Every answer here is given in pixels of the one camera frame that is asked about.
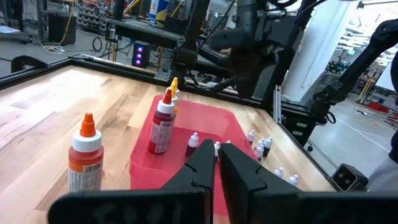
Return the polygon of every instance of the pink tray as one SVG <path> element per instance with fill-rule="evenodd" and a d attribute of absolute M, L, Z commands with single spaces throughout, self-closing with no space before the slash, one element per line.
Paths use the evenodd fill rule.
<path fill-rule="evenodd" d="M 189 137 L 194 132 L 199 135 L 199 143 L 208 138 L 214 142 L 230 140 L 240 150 L 257 160 L 246 140 L 246 135 L 232 112 L 185 100 L 178 102 L 177 119 L 175 120 L 173 136 L 167 151 L 164 154 L 154 154 L 148 151 L 152 118 L 157 103 L 161 99 L 162 96 L 155 96 L 134 150 L 131 153 L 131 189 L 161 188 L 187 161 L 185 150 Z M 215 170 L 214 213 L 220 215 L 228 214 L 218 164 L 216 164 Z"/>

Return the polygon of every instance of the concrete floor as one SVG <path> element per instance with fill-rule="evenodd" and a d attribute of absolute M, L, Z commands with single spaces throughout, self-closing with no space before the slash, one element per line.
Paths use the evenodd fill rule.
<path fill-rule="evenodd" d="M 13 59 L 19 55 L 31 55 L 45 62 L 54 62 L 73 54 L 99 56 L 91 44 L 98 35 L 77 29 L 76 43 L 64 47 L 64 54 L 46 52 L 40 45 L 20 44 L 10 38 L 0 39 L 0 57 Z M 130 63 L 124 54 L 118 54 L 118 62 Z M 10 74 L 10 63 L 0 60 L 0 78 Z M 341 163 L 355 166 L 364 175 L 369 176 L 377 165 L 387 158 L 390 140 L 395 131 L 383 122 L 382 114 L 367 116 L 355 113 L 356 104 L 346 100 L 331 111 L 336 116 L 336 124 L 318 126 L 310 137 L 314 151 L 310 155 L 332 175 Z"/>
<path fill-rule="evenodd" d="M 391 150 L 395 131 L 383 121 L 385 115 L 373 111 L 359 114 L 356 107 L 352 99 L 332 107 L 336 123 L 317 126 L 310 136 L 314 147 L 310 155 L 329 175 L 346 163 L 369 177 Z"/>

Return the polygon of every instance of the wooden tabletop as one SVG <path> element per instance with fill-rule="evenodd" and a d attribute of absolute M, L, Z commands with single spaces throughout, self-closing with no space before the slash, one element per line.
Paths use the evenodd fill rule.
<path fill-rule="evenodd" d="M 0 91 L 0 223 L 46 223 L 67 188 L 68 148 L 85 112 L 103 133 L 102 189 L 129 188 L 129 155 L 155 95 L 165 88 L 80 67 L 66 67 Z M 232 111 L 243 131 L 274 143 L 261 164 L 299 175 L 298 187 L 332 191 L 283 130 L 262 110 L 191 93 L 180 98 Z M 228 217 L 215 215 L 215 223 Z"/>

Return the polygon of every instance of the bottle label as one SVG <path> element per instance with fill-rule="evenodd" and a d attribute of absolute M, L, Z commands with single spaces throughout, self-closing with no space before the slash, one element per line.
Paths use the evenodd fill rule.
<path fill-rule="evenodd" d="M 69 161 L 69 192 L 77 190 L 101 190 L 102 164 L 77 165 Z"/>
<path fill-rule="evenodd" d="M 153 123 L 150 141 L 155 143 L 155 152 L 163 153 L 169 145 L 170 133 L 173 128 L 173 121 L 161 121 L 160 124 Z"/>

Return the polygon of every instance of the wooden table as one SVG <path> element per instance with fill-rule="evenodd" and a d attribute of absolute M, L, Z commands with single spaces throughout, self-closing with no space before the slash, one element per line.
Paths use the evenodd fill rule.
<path fill-rule="evenodd" d="M 46 223 L 67 192 L 68 148 L 86 111 L 105 147 L 103 189 L 129 188 L 129 155 L 155 95 L 165 88 L 80 67 L 66 67 L 0 91 L 0 223 Z M 274 143 L 261 164 L 298 174 L 302 190 L 332 191 L 283 130 L 262 110 L 181 92 L 180 98 L 233 111 L 245 133 Z M 215 223 L 228 217 L 215 215 Z"/>

